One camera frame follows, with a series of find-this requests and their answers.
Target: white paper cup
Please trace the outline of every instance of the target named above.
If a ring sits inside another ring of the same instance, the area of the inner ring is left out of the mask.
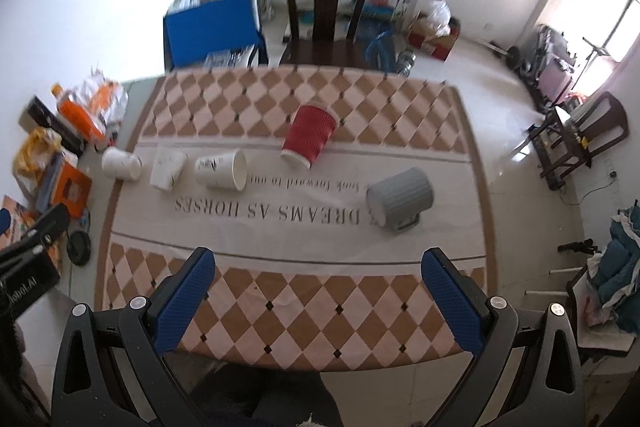
[[[102,154],[102,172],[110,178],[136,182],[142,173],[142,161],[135,154],[109,147]]]
[[[247,165],[244,152],[233,152],[201,156],[194,166],[196,181],[207,187],[244,190]]]
[[[187,155],[184,152],[159,147],[149,184],[152,187],[169,192],[177,183],[186,161]]]

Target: gray plastic cup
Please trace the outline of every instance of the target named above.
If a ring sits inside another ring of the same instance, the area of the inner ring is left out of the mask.
[[[417,225],[420,213],[433,206],[433,187],[427,175],[413,167],[369,185],[366,201],[379,227],[402,232]]]

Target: red box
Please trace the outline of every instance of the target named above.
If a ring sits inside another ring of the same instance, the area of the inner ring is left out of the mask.
[[[420,50],[427,55],[438,60],[447,60],[450,51],[453,49],[453,45],[460,36],[460,21],[455,17],[452,17],[449,21],[451,33],[445,37],[437,37],[435,39],[425,40],[420,33],[409,33],[408,41],[414,48]]]

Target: weight plate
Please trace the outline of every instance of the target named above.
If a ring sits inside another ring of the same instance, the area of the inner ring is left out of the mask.
[[[91,238],[83,230],[76,230],[67,239],[66,254],[76,266],[84,266],[91,257]]]
[[[507,63],[507,67],[511,71],[514,71],[520,67],[520,59],[521,59],[521,55],[520,55],[519,47],[512,46],[507,50],[506,63]]]

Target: person's leg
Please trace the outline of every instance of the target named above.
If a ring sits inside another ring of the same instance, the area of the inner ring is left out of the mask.
[[[326,427],[342,427],[338,406],[319,373],[277,372],[252,415],[281,427],[296,427],[309,417]]]
[[[269,381],[267,369],[228,363],[211,371],[191,392],[191,399],[205,415],[217,410],[251,416]]]

